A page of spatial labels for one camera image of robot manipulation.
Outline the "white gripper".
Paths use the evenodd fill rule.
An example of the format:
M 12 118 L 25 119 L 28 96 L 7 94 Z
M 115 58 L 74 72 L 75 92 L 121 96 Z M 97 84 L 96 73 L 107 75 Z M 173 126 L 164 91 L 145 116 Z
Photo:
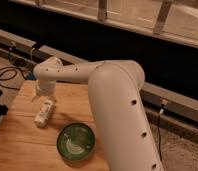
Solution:
M 35 86 L 37 95 L 35 95 L 32 98 L 32 102 L 37 101 L 40 98 L 40 96 L 49 96 L 49 99 L 53 103 L 56 103 L 56 98 L 54 96 L 55 84 L 56 84 L 55 81 L 45 82 L 45 81 L 37 80 Z

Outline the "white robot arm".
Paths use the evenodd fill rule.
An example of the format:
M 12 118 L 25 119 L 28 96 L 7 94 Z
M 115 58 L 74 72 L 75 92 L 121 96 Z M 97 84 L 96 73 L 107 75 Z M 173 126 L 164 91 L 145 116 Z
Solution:
M 36 92 L 52 95 L 57 81 L 88 86 L 91 112 L 110 171 L 164 171 L 142 104 L 142 67 L 133 60 L 63 65 L 50 57 L 34 67 Z

